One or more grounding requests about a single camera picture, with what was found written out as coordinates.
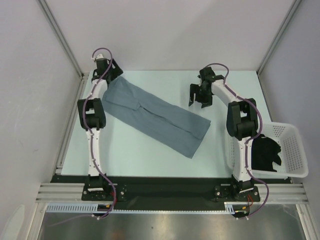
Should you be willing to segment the light blue t shirt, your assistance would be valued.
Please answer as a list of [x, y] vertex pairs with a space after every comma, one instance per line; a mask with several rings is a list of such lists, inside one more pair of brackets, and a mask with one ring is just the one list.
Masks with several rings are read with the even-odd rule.
[[102, 105], [108, 114], [190, 159], [211, 126], [210, 120], [170, 104], [123, 77], [108, 85]]

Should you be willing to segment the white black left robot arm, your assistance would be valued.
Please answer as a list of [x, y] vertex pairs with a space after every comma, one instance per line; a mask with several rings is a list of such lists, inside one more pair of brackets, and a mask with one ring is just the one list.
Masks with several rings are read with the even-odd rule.
[[113, 59], [102, 54], [93, 58], [96, 69], [91, 79], [91, 89], [86, 98], [77, 101], [80, 126], [85, 130], [89, 149], [88, 174], [84, 180], [83, 201], [106, 201], [114, 194], [113, 185], [102, 171], [100, 135], [107, 125], [102, 98], [109, 84], [123, 74]]

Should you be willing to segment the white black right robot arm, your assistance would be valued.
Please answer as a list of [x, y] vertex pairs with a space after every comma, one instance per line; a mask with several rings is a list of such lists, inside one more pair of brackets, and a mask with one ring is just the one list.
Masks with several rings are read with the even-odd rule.
[[246, 200], [254, 190], [252, 174], [252, 143], [263, 129], [262, 116], [253, 98], [243, 98], [227, 85], [229, 68], [222, 63], [210, 63], [199, 71], [199, 84], [189, 87], [189, 102], [212, 105], [213, 96], [227, 107], [226, 131], [233, 138], [235, 160], [228, 196], [237, 201]]

